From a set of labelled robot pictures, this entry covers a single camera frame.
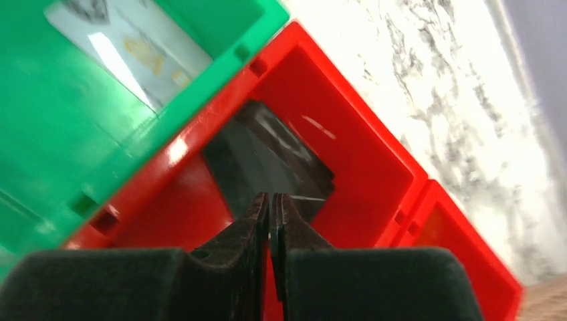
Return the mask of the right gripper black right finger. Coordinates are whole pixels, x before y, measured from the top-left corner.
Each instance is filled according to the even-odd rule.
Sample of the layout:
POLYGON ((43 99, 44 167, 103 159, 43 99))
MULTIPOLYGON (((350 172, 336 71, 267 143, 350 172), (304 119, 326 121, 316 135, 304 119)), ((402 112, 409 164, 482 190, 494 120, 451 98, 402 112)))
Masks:
POLYGON ((286 320, 482 320, 458 259, 440 247, 338 249, 273 196, 270 250, 286 320))

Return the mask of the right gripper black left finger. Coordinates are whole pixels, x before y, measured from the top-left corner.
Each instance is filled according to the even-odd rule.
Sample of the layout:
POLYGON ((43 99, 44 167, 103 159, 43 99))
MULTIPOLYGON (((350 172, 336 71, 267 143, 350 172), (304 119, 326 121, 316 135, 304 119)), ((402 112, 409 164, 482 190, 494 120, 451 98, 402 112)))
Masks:
POLYGON ((2 320, 260 320, 269 197, 186 251, 37 251, 1 286, 2 320))

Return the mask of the green plastic bin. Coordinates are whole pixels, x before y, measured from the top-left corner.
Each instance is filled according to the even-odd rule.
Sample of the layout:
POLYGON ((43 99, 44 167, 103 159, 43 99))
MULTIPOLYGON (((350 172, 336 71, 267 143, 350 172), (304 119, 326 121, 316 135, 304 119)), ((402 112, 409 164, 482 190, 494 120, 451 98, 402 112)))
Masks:
POLYGON ((1 276, 60 246, 288 22, 280 1, 154 1, 212 63, 155 112, 47 19, 1 2, 1 276))

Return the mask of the red double plastic bin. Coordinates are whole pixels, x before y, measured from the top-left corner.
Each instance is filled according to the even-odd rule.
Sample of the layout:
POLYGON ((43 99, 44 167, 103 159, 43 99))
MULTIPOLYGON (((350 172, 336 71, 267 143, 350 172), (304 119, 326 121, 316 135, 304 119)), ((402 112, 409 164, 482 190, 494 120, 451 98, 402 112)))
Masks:
POLYGON ((284 27, 65 247, 194 249, 228 226, 233 212, 203 148, 248 100, 266 103, 334 173, 334 191, 312 222, 332 245, 448 249, 463 264, 483 317, 515 319, 521 284, 297 21, 284 27))

